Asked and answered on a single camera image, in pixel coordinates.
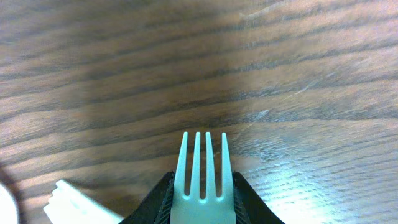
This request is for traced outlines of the white plastic spoon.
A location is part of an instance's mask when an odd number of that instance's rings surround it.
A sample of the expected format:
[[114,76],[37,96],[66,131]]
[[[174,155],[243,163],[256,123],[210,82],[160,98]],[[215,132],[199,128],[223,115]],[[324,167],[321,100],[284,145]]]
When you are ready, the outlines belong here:
[[19,209],[9,188],[1,182],[1,224],[19,224]]

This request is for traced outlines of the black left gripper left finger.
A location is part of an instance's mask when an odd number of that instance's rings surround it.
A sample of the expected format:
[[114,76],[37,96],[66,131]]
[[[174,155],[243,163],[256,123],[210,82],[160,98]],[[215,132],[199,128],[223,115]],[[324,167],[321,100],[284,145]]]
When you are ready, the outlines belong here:
[[167,172],[138,208],[119,224],[170,224],[174,177],[174,172]]

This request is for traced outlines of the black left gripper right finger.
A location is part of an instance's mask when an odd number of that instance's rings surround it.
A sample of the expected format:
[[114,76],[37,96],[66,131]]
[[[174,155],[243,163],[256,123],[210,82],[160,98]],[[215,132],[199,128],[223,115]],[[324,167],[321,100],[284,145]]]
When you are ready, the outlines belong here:
[[237,224],[284,224],[239,172],[233,172]]

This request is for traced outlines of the white plastic utensil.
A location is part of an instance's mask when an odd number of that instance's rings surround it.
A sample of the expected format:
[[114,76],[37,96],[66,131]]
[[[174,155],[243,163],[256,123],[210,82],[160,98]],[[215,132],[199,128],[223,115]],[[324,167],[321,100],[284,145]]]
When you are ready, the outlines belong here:
[[44,212],[53,224],[118,224],[124,217],[102,206],[65,180],[55,183]]

